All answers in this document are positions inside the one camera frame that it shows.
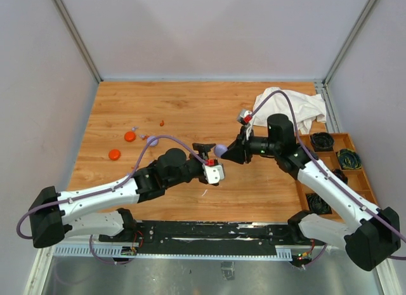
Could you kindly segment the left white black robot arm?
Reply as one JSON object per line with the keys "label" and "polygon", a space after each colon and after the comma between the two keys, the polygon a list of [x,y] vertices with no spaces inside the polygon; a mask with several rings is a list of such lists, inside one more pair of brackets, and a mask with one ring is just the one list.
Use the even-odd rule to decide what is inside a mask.
{"label": "left white black robot arm", "polygon": [[66,237],[87,234],[131,240],[136,233],[134,223],[121,211],[101,211],[156,199],[168,188],[193,179],[218,185],[225,177],[223,166],[208,158],[209,150],[204,147],[198,155],[186,155],[181,149],[171,148],[133,175],[93,188],[62,192],[55,187],[43,188],[29,209],[33,246],[45,248]]}

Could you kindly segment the purple earbud charging case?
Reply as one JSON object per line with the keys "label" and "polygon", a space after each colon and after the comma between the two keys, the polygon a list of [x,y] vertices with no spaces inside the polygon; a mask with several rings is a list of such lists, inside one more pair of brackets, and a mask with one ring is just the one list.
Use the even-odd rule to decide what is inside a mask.
{"label": "purple earbud charging case", "polygon": [[216,157],[221,157],[226,151],[228,147],[222,144],[217,144],[214,146],[213,152]]}

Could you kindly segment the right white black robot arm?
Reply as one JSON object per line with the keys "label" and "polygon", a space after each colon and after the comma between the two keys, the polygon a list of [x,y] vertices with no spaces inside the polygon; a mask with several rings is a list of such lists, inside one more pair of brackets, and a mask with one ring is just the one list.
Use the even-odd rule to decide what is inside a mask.
{"label": "right white black robot arm", "polygon": [[339,223],[310,211],[300,211],[288,220],[289,240],[302,244],[314,239],[335,246],[365,271],[392,258],[402,238],[397,212],[390,207],[379,208],[341,181],[295,137],[288,116],[269,116],[266,137],[253,135],[253,117],[248,110],[240,112],[237,117],[242,125],[240,133],[221,158],[238,164],[250,163],[255,155],[274,159],[283,172],[312,189],[343,220]]}

